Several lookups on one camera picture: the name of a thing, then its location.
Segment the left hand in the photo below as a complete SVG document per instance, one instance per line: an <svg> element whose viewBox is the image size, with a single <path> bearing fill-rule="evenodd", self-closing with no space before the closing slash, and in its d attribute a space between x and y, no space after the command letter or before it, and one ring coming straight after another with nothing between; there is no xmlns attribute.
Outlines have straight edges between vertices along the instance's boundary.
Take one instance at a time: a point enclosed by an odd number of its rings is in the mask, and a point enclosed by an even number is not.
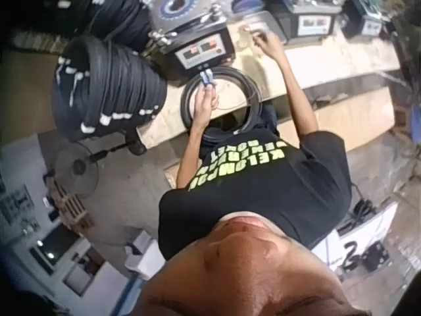
<svg viewBox="0 0 421 316"><path fill-rule="evenodd" d="M206 87L200 83L195 97L195 113L191 129L203 132L211 121L211 113L218 107L219 98L215 87L211 84Z"/></svg>

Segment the metal machine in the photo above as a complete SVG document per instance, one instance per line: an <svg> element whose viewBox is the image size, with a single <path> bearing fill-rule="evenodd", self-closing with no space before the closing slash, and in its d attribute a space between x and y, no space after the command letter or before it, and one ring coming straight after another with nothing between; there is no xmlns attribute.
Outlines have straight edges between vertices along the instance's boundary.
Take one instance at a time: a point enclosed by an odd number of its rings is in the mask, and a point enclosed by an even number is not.
<svg viewBox="0 0 421 316"><path fill-rule="evenodd" d="M342 0L271 0L267 9L280 24L287 45L318 42L333 33Z"/></svg>
<svg viewBox="0 0 421 316"><path fill-rule="evenodd" d="M343 6L346 38L375 38L383 28L382 14L372 0L347 0Z"/></svg>
<svg viewBox="0 0 421 316"><path fill-rule="evenodd" d="M235 58L221 6L200 0L155 0L151 38L168 63L188 78Z"/></svg>

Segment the hair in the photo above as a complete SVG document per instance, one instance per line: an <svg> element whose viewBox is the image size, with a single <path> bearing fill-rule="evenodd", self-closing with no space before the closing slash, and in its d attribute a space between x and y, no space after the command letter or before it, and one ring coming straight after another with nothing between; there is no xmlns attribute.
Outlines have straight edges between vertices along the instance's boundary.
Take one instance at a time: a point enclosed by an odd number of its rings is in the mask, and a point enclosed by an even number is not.
<svg viewBox="0 0 421 316"><path fill-rule="evenodd" d="M149 303L141 306L139 314L142 316L202 316L179 302L165 301L159 305ZM350 303L340 303L333 299L307 298L292 304L274 316L371 316L371 312L354 308Z"/></svg>

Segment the control panel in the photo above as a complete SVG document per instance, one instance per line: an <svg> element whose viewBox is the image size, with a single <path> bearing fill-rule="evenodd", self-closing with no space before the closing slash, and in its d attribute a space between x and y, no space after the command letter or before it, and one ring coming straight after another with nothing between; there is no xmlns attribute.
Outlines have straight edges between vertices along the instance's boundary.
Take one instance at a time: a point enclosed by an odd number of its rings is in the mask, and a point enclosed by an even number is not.
<svg viewBox="0 0 421 316"><path fill-rule="evenodd" d="M300 15L298 36L328 35L332 17L330 15Z"/></svg>
<svg viewBox="0 0 421 316"><path fill-rule="evenodd" d="M178 60L185 69L191 69L225 54L226 48L220 34L203 38L176 52Z"/></svg>
<svg viewBox="0 0 421 316"><path fill-rule="evenodd" d="M366 20L361 30L361 35L378 36L382 30L383 24L381 22L374 22Z"/></svg>

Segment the blue panel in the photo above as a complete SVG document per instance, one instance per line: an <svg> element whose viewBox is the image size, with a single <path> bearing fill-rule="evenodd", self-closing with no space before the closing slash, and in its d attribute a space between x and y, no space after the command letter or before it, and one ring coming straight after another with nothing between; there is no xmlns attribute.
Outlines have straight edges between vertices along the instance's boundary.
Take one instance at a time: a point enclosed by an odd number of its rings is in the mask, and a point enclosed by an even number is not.
<svg viewBox="0 0 421 316"><path fill-rule="evenodd" d="M185 0L185 5L178 11L170 11L169 7L174 0L166 0L161 5L161 17L165 20L174 20L188 13L192 8L196 6L198 0Z"/></svg>

